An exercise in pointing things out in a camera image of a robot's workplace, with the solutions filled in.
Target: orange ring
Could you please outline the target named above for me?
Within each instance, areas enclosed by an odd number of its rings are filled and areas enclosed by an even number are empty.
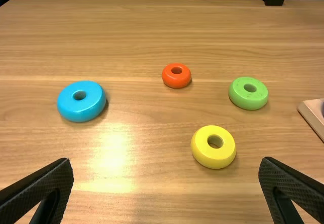
[[[183,63],[170,63],[163,69],[162,79],[167,86],[179,89],[190,83],[191,72]]]

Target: wooden tray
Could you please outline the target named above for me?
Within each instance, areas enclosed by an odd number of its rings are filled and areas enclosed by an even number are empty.
[[[297,110],[324,141],[324,99],[303,101]]]

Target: green ring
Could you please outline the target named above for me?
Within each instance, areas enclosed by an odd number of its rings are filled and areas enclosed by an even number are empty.
[[[229,86],[229,99],[238,107],[245,110],[257,110],[268,101],[267,87],[252,77],[240,77]]]

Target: ring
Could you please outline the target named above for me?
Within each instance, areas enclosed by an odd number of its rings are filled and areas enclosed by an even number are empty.
[[[204,126],[195,132],[191,139],[191,150],[200,164],[212,169],[227,167],[236,155],[232,135],[215,125]]]
[[[240,77],[229,86],[228,96],[240,108],[257,110],[267,103],[269,93],[261,81],[252,77]]]
[[[175,89],[186,87],[191,81],[190,69],[182,63],[168,64],[162,71],[163,82]]]
[[[57,110],[73,122],[85,122],[98,116],[106,105],[102,87],[92,81],[79,81],[65,87],[57,98]]]

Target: wooden table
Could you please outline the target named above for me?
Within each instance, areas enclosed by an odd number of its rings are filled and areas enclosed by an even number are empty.
[[[296,111],[323,97],[323,24],[323,1],[9,1],[0,8],[0,188],[68,157],[75,180],[62,223],[273,223],[258,182],[263,157],[324,181],[324,144]],[[187,88],[163,84],[172,62],[190,67]],[[268,87],[261,110],[228,99],[241,76]],[[110,98],[87,123],[56,109],[79,80]],[[193,133],[209,124],[236,141],[222,170],[191,155]]]

